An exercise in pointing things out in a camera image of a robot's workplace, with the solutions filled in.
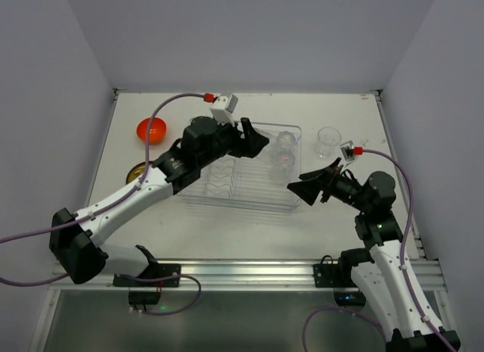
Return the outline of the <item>aluminium mounting rail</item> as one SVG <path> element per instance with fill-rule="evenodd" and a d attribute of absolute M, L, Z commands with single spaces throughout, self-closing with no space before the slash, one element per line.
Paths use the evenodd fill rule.
<path fill-rule="evenodd" d="M 160 260 L 162 267 L 175 267 L 173 273 L 193 276 L 203 291 L 323 291 L 343 290 L 335 282 L 317 278 L 328 273 L 316 272 L 317 260 Z M 424 291 L 445 291 L 438 261 L 415 260 L 412 266 Z M 91 281 L 76 285 L 69 278 L 52 283 L 57 290 L 106 291 L 115 288 L 114 276 L 102 273 Z"/>

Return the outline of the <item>yellow patterned plate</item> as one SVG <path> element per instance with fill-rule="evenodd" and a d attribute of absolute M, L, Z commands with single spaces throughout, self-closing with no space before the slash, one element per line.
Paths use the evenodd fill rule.
<path fill-rule="evenodd" d="M 126 175 L 126 184 L 128 185 L 131 182 L 139 182 L 143 183 L 146 179 L 146 168 L 151 166 L 151 162 L 146 164 L 145 162 L 141 162 L 136 164 Z"/>

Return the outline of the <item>clear plastic dish rack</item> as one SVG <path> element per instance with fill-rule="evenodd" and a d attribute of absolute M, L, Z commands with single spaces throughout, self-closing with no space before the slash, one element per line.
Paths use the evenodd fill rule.
<path fill-rule="evenodd" d="M 201 178 L 178 195 L 192 204 L 220 207 L 239 207 L 253 210 L 289 212 L 295 210 L 300 199 L 287 189 L 287 184 L 297 180 L 301 168 L 302 129 L 297 125 L 253 123 L 253 127 L 269 139 L 269 144 L 253 158 L 225 156 L 204 168 Z M 295 164 L 291 180 L 276 184 L 269 178 L 278 133 L 292 132 L 296 144 L 291 152 Z"/>

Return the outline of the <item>orange bowl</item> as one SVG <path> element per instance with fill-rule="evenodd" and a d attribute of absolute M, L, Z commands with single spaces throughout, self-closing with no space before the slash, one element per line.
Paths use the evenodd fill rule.
<path fill-rule="evenodd" d="M 155 117 L 152 122 L 150 118 L 143 119 L 136 128 L 136 135 L 141 141 L 146 140 L 148 135 L 148 143 L 150 145 L 157 145 L 162 142 L 166 135 L 167 125 L 165 121 L 159 117 Z"/>

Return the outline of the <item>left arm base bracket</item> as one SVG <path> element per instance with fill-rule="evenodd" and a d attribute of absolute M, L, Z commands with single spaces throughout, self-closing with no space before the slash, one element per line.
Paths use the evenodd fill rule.
<path fill-rule="evenodd" d="M 156 263 L 150 265 L 138 278 L 160 279 L 169 276 L 179 275 L 182 267 L 178 263 Z M 126 277 L 115 275 L 113 286 L 118 288 L 129 288 L 128 302 L 133 308 L 140 307 L 146 310 L 148 306 L 154 306 L 160 302 L 163 288 L 177 288 L 179 279 L 163 280 L 161 282 L 137 282 Z"/>

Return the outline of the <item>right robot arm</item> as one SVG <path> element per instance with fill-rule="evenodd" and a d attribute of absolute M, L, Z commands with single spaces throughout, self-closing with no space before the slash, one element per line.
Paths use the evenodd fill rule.
<path fill-rule="evenodd" d="M 383 171 L 360 184 L 338 160 L 287 185 L 309 205 L 336 198 L 358 211 L 355 230 L 364 246 L 340 254 L 338 275 L 365 296 L 387 351 L 457 351 L 457 332 L 447 330 L 433 311 L 408 258 L 392 211 L 395 188 L 394 178 Z"/>

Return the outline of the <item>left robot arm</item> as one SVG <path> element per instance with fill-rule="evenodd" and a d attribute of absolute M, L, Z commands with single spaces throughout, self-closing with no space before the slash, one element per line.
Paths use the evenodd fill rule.
<path fill-rule="evenodd" d="M 197 117 L 141 176 L 90 207 L 55 213 L 50 250 L 76 284 L 101 273 L 154 276 L 156 259 L 147 248 L 114 247 L 108 238 L 147 208 L 196 182 L 204 167 L 225 155 L 254 158 L 268 143 L 246 117 L 233 124 Z"/>

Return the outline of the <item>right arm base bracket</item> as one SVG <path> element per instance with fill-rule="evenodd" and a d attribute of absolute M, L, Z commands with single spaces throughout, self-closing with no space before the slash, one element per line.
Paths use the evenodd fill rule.
<path fill-rule="evenodd" d="M 316 288 L 330 288 L 334 302 L 339 307 L 364 307 L 366 298 L 356 284 L 343 274 L 338 261 L 331 255 L 324 255 L 312 265 Z"/>

